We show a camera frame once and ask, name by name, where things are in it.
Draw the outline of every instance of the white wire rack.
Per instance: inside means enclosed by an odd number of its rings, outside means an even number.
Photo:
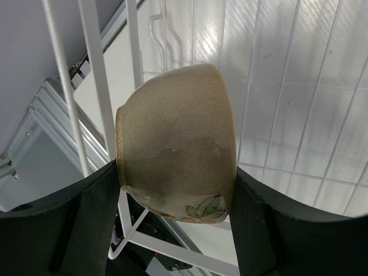
[[[43,2],[60,76],[67,76],[52,6]],[[135,0],[126,6],[135,88],[173,68],[215,64],[233,107],[238,166],[316,208],[348,216],[368,212],[367,1],[148,0],[139,13]],[[79,0],[79,8],[112,158],[113,109],[95,3]],[[62,80],[68,95],[70,80]],[[73,101],[69,107],[80,144]],[[78,151],[83,164],[85,149]],[[126,237],[119,250],[129,241],[214,273],[239,275],[229,263],[137,232],[146,212],[132,226],[123,192],[119,210]],[[119,253],[110,250],[109,257]]]

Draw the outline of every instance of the green leaf design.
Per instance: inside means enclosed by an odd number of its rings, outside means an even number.
[[[211,214],[208,214],[206,216],[201,217],[201,220],[213,220],[213,219],[216,219],[218,217],[221,217],[225,212],[226,212],[226,210],[218,210],[216,212],[213,212]]]
[[[189,216],[191,216],[191,217],[193,217],[193,218],[195,218],[195,219],[199,219],[199,217],[197,216],[197,209],[196,209],[196,208],[194,208],[193,206],[188,205],[188,206],[186,207],[186,213],[187,213]]]
[[[197,208],[197,216],[203,219],[203,216],[207,216],[218,210],[220,204],[220,194],[216,194],[213,197],[207,198]]]

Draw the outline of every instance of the wire grid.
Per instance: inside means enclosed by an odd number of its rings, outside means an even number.
[[[160,5],[153,0],[142,10],[140,39],[162,43],[168,70],[203,62],[219,68],[238,166],[310,206],[367,213],[368,3],[172,0],[152,36],[147,18]],[[152,41],[142,45],[145,81],[162,67]]]

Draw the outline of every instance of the beige bowl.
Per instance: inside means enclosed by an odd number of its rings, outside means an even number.
[[[116,114],[120,185],[150,211],[220,223],[232,202],[235,134],[224,81],[201,64],[157,76]]]

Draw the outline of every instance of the brown bowl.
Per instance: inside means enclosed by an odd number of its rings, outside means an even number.
[[[224,221],[236,176],[235,148],[228,93],[211,64],[149,80],[116,114],[121,187],[173,220]]]

